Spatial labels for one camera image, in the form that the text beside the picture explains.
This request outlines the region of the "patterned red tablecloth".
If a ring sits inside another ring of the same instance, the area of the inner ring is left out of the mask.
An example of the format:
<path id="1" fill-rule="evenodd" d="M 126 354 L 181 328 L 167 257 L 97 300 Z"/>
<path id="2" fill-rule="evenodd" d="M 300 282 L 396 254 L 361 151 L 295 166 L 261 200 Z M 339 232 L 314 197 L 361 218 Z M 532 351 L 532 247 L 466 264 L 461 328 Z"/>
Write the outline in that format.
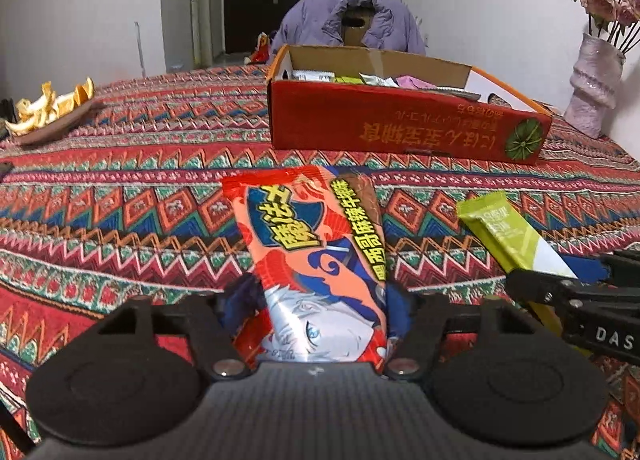
<path id="1" fill-rule="evenodd" d="M 33 368 L 130 295 L 176 302 L 247 272 L 220 179 L 241 168 L 360 164 L 373 174 L 390 274 L 454 300 L 502 290 L 502 270 L 456 215 L 501 189 L 555 250 L 639 245 L 639 165 L 554 118 L 533 165 L 374 152 L 277 150 L 264 72 L 215 68 L 122 81 L 87 123 L 27 150 L 4 142 L 1 399 L 24 426 Z"/>

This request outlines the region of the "pink snack packet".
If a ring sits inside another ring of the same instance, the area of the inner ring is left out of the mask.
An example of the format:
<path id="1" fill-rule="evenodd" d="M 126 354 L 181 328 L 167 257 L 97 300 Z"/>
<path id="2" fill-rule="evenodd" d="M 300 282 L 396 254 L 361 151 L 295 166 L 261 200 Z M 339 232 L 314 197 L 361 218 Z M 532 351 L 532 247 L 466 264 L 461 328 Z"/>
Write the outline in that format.
<path id="1" fill-rule="evenodd" d="M 415 76 L 398 76 L 395 79 L 397 85 L 405 90 L 434 90 L 435 84 L 423 81 Z"/>

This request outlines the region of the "pink ceramic vase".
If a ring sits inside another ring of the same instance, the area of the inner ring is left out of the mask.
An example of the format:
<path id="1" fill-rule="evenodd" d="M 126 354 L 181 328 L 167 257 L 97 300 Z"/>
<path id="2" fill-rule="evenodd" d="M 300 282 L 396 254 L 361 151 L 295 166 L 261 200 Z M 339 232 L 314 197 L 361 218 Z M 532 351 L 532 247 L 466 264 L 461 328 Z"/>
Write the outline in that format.
<path id="1" fill-rule="evenodd" d="M 591 138 L 601 135 L 605 115 L 616 106 L 626 57 L 611 43 L 584 33 L 570 76 L 573 95 L 564 120 Z"/>

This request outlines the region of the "red cardboard fruit box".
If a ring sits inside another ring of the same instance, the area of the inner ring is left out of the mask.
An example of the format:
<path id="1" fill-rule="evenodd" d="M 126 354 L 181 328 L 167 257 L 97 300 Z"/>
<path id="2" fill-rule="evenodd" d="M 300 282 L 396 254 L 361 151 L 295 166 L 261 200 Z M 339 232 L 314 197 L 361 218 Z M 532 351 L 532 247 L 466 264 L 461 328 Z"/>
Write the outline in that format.
<path id="1" fill-rule="evenodd" d="M 331 71 L 332 83 L 292 79 Z M 405 90 L 415 76 L 434 90 Z M 427 154 L 536 162 L 552 117 L 480 68 L 365 47 L 285 45 L 267 73 L 269 128 L 278 149 Z"/>

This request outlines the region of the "white packet in box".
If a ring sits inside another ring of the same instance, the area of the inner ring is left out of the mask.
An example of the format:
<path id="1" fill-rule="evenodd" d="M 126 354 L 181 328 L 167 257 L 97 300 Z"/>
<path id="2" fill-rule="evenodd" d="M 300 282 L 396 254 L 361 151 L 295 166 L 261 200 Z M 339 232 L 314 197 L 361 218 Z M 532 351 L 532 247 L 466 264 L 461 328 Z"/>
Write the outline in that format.
<path id="1" fill-rule="evenodd" d="M 335 80 L 335 74 L 331 71 L 293 70 L 292 79 L 304 82 L 332 83 Z"/>

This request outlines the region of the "green white snack bar pack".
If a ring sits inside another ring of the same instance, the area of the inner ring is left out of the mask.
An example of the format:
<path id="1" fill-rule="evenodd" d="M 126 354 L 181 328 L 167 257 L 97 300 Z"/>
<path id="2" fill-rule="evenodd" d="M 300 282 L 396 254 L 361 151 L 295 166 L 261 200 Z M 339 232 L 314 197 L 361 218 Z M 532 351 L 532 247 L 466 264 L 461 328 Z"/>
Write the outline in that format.
<path id="1" fill-rule="evenodd" d="M 503 191 L 457 203 L 457 216 L 505 272 L 545 272 L 577 279 L 539 232 L 514 209 Z"/>

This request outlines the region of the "plate of orange peels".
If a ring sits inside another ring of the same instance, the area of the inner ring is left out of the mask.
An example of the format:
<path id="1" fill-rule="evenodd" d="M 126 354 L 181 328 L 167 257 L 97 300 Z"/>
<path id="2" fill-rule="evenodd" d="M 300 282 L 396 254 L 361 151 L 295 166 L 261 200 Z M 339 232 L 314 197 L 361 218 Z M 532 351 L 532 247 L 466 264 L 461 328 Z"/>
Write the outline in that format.
<path id="1" fill-rule="evenodd" d="M 41 85 L 40 97 L 20 99 L 14 106 L 16 122 L 4 122 L 9 136 L 20 146 L 52 142 L 76 128 L 88 116 L 96 98 L 96 84 L 88 76 L 66 94 L 59 95 L 50 81 Z"/>

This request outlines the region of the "purple puffer jacket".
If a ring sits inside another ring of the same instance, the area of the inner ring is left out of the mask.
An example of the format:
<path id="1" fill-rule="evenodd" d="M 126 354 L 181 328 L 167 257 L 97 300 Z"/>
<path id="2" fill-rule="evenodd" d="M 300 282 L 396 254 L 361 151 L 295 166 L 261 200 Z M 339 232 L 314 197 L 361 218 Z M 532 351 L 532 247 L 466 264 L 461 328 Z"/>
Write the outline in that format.
<path id="1" fill-rule="evenodd" d="M 426 53 L 407 5 L 397 0 L 300 0 L 284 16 L 270 43 L 274 57 L 285 45 L 356 46 Z"/>

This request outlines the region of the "brown chair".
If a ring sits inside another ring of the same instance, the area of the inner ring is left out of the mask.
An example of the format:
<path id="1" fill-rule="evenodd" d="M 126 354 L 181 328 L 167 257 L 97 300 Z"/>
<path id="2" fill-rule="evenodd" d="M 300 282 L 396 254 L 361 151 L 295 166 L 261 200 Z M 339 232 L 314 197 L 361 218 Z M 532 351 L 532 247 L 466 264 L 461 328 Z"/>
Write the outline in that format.
<path id="1" fill-rule="evenodd" d="M 375 10 L 371 7 L 347 9 L 342 17 L 342 38 L 345 46 L 363 46 L 364 35 L 369 31 Z"/>

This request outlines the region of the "red anime snack bag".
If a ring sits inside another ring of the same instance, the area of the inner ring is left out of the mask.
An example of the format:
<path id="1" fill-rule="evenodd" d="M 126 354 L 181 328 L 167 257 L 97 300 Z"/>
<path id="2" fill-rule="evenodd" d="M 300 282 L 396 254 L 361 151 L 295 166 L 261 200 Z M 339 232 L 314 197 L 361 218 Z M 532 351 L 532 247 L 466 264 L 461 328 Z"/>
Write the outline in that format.
<path id="1" fill-rule="evenodd" d="M 368 362 L 388 350 L 386 255 L 372 180 L 306 165 L 224 178 L 264 307 L 235 343 L 250 361 Z"/>

